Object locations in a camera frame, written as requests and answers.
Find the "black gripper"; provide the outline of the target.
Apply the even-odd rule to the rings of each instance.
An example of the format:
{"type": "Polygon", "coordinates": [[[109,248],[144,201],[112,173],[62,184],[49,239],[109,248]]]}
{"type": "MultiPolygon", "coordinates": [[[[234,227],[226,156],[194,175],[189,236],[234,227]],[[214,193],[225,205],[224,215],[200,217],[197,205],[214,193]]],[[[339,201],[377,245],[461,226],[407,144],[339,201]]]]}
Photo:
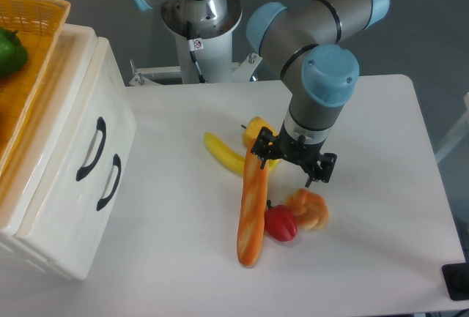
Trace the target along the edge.
{"type": "Polygon", "coordinates": [[[250,153],[258,157],[262,170],[268,160],[278,160],[279,157],[301,166],[308,175],[305,187],[309,187],[313,182],[329,183],[336,164],[337,154],[320,153],[323,144],[324,141],[306,143],[304,136],[295,140],[284,132],[277,137],[268,127],[261,127],[250,153]]]}

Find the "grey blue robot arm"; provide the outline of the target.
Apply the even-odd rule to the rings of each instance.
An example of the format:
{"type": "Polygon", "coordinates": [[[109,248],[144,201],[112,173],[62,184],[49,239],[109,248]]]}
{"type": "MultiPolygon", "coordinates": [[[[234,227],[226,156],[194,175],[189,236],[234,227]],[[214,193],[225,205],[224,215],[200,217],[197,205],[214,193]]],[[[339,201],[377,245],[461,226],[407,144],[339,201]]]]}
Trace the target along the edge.
{"type": "MultiPolygon", "coordinates": [[[[177,44],[183,83],[233,81],[240,0],[134,1],[140,10],[160,10],[177,44]]],[[[263,163],[283,159],[299,165],[309,182],[330,180],[336,156],[321,148],[359,76],[357,59],[339,44],[382,20],[389,6],[390,0],[311,0],[293,12],[270,2],[249,18],[251,47],[292,95],[279,134],[262,128],[250,147],[263,163]]]]}

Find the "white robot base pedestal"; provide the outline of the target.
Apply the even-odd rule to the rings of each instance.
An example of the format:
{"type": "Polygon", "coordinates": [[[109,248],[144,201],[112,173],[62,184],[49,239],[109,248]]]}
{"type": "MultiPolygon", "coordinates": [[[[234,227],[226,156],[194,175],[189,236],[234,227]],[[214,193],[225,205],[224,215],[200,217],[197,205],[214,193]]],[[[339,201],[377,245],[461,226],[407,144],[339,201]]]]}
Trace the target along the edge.
{"type": "Polygon", "coordinates": [[[232,82],[232,32],[214,38],[188,40],[173,33],[183,84],[232,82]]]}

